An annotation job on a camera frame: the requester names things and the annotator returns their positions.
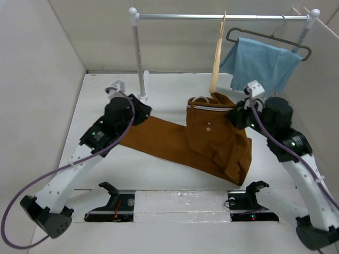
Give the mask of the brown trousers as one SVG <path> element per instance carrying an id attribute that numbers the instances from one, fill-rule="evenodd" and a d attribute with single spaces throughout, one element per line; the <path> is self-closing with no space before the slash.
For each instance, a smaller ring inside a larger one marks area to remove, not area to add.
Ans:
<path id="1" fill-rule="evenodd" d="M 221 93 L 193 97 L 188 100 L 186 125 L 151 116 L 131 127 L 120 143 L 241 186 L 252 162 L 252 141 L 226 118 L 234 108 Z"/>

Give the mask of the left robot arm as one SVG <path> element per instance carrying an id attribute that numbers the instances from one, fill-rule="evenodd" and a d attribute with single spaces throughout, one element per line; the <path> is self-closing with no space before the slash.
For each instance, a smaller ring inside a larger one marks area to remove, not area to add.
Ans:
<path id="1" fill-rule="evenodd" d="M 104 114 L 80 138 L 65 169 L 35 195 L 24 196 L 20 205 L 49 237 L 61 236 L 72 222 L 73 209 L 66 206 L 77 184 L 120 142 L 132 126 L 148 119 L 152 108 L 133 94 L 115 97 Z"/>

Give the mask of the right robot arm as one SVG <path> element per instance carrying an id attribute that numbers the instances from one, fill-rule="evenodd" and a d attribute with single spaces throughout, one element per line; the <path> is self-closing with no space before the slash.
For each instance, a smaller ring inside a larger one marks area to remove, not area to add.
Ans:
<path id="1" fill-rule="evenodd" d="M 267 209 L 295 228 L 301 243 L 312 251 L 338 246 L 338 204 L 317 169 L 307 138 L 292 128 L 293 109 L 280 97 L 265 102 L 246 98 L 226 118 L 239 130 L 249 127 L 266 137 L 269 150 L 292 178 L 305 207 L 283 198 L 264 181 L 250 183 L 244 191 L 229 192 L 231 215 L 253 220 Z"/>

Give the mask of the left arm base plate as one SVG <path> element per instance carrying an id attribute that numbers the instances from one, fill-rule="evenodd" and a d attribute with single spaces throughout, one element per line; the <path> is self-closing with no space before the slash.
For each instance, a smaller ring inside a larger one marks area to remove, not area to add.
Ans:
<path id="1" fill-rule="evenodd" d="M 135 191 L 108 191 L 109 197 L 103 205 L 85 213 L 85 222 L 133 222 L 135 208 Z"/>

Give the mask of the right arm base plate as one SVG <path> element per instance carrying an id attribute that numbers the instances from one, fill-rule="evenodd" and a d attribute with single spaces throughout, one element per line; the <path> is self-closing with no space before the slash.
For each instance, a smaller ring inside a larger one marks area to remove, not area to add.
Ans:
<path id="1" fill-rule="evenodd" d="M 224 207 L 229 209 L 231 222 L 279 222 L 275 213 L 257 203 L 251 203 L 244 190 L 228 191 Z"/>

